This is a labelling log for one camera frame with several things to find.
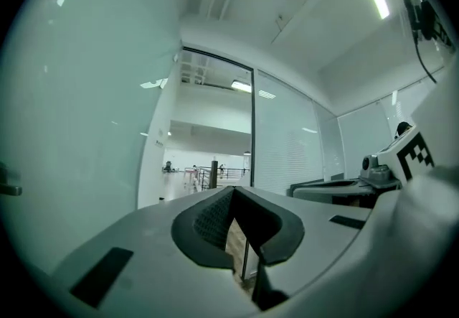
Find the cable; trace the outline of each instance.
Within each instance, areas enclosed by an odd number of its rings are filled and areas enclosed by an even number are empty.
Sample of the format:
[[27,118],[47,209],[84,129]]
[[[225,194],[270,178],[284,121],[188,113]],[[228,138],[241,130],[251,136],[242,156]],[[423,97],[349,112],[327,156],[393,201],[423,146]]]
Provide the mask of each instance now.
[[435,78],[429,73],[429,71],[427,70],[427,68],[425,67],[424,63],[422,62],[422,59],[421,59],[421,55],[419,54],[419,47],[417,46],[417,41],[415,40],[415,47],[416,47],[416,54],[417,54],[417,57],[422,65],[422,67],[424,68],[425,72],[427,73],[427,75],[429,76],[429,78],[434,82],[434,84],[437,84],[437,81],[435,80]]

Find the black strip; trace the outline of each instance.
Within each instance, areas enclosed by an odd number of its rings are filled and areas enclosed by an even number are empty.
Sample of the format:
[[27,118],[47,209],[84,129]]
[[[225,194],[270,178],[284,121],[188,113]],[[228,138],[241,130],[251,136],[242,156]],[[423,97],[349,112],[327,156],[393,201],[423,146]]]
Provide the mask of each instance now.
[[355,218],[345,218],[344,216],[333,216],[330,219],[333,223],[338,223],[339,225],[348,226],[350,228],[361,230],[365,226],[365,221],[356,220]]
[[252,72],[252,155],[250,159],[250,186],[255,186],[255,73]]
[[206,52],[206,51],[194,49],[193,47],[187,47],[187,46],[184,46],[183,50],[189,51],[189,52],[195,52],[201,55],[206,55],[208,57],[213,57],[214,59],[223,60],[224,62],[228,62],[229,64],[237,65],[238,67],[241,67],[242,69],[248,70],[249,72],[252,72],[253,74],[253,69],[251,67],[243,65],[239,62],[235,62],[234,60],[227,59],[226,57],[221,57],[219,55],[212,54],[211,52]]
[[110,290],[133,251],[112,248],[72,289],[70,293],[86,304],[97,308]]

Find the ceiling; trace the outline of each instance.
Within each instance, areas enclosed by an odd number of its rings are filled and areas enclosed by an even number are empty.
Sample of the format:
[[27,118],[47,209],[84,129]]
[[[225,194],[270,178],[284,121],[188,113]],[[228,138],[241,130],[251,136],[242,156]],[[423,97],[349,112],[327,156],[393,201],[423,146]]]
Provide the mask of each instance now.
[[227,129],[215,128],[212,126],[200,126],[192,123],[184,123],[183,121],[171,120],[171,126],[169,129],[172,137],[177,136],[183,138],[184,136],[200,137],[205,138],[218,138],[221,140],[227,140],[232,137],[235,141],[240,141],[242,144],[250,147],[250,134],[241,133],[239,131],[229,131]]
[[386,2],[384,20],[373,0],[189,0],[188,14],[250,25],[266,45],[320,72],[399,14],[402,0]]
[[182,84],[211,85],[227,89],[232,89],[231,85],[235,80],[251,84],[250,71],[206,55],[183,51],[180,64]]

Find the railing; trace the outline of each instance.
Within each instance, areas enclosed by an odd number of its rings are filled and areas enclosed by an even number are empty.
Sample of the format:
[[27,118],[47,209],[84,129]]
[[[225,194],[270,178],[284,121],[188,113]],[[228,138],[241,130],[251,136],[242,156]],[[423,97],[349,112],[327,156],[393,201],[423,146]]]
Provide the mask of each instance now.
[[199,191],[211,189],[212,187],[226,187],[228,185],[236,185],[236,183],[248,172],[249,169],[220,169],[217,167],[217,185],[211,186],[212,183],[212,168],[211,167],[198,167],[194,171],[194,185]]
[[211,172],[212,169],[210,167],[198,167],[195,183],[197,189],[201,187],[201,191],[203,191],[210,188]]
[[239,180],[242,178],[249,169],[218,169],[217,176],[218,177],[226,177],[227,179],[237,179]]

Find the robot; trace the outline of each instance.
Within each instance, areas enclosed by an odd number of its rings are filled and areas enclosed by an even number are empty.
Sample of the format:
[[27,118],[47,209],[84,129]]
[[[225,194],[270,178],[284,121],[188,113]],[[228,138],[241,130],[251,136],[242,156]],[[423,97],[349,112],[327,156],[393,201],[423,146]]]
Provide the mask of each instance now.
[[[457,45],[440,2],[430,3]],[[442,282],[458,243],[457,56],[448,70],[414,113],[417,125],[363,159],[372,187],[396,180],[372,209],[208,190],[125,216],[51,277],[32,268],[35,282],[76,317],[373,317],[425,312],[441,294],[452,304]],[[260,258],[252,299],[224,251],[234,219]]]

